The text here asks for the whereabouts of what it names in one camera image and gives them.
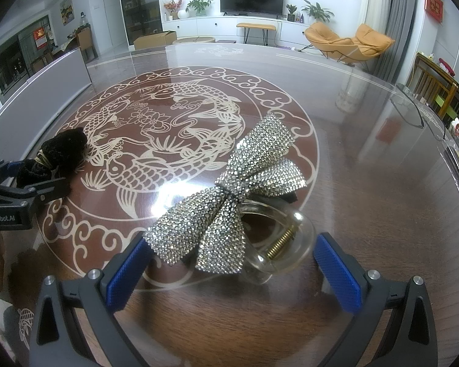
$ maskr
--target cardboard box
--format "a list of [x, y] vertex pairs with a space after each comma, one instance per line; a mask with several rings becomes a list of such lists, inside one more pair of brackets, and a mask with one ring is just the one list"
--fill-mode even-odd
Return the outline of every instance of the cardboard box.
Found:
[[172, 45], [176, 39], [177, 32], [173, 31], [153, 33], [152, 35], [143, 35], [135, 40], [135, 50]]

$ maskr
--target orange chair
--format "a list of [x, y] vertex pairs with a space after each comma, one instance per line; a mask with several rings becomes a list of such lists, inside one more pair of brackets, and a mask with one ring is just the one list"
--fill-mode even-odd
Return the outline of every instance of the orange chair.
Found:
[[300, 51], [313, 46], [327, 58], [344, 63], [368, 61], [381, 55], [394, 43], [393, 39], [366, 24], [359, 26], [354, 37], [340, 38], [326, 24], [317, 21], [304, 31], [304, 35], [310, 45]]

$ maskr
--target red banner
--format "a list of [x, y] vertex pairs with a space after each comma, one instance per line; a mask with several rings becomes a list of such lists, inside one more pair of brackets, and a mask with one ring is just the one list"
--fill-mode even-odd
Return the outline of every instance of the red banner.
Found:
[[442, 0], [425, 0], [425, 11], [438, 23], [443, 19], [443, 2]]
[[36, 29], [32, 32], [32, 34], [34, 35], [35, 46], [38, 48], [38, 50], [47, 45], [46, 32], [44, 31], [43, 27]]

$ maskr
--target door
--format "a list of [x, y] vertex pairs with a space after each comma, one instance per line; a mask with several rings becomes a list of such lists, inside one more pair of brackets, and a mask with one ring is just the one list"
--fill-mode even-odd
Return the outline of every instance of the door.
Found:
[[106, 9], [107, 24], [109, 26], [110, 39], [112, 46], [117, 47], [126, 43], [126, 31], [124, 29], [124, 19], [122, 17], [120, 0], [104, 0]]

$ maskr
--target framed picture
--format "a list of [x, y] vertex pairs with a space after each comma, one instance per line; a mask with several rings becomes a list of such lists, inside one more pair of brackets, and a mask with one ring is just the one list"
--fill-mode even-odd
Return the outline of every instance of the framed picture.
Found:
[[75, 19], [75, 14], [73, 13], [73, 4], [71, 0], [63, 0], [60, 4], [60, 10], [63, 26], [66, 26], [73, 19]]
[[425, 0], [425, 11], [438, 23], [443, 19], [443, 2], [442, 0]]
[[36, 29], [32, 32], [32, 34], [34, 36], [35, 46], [38, 50], [40, 50], [47, 44], [46, 32], [44, 31], [43, 27]]

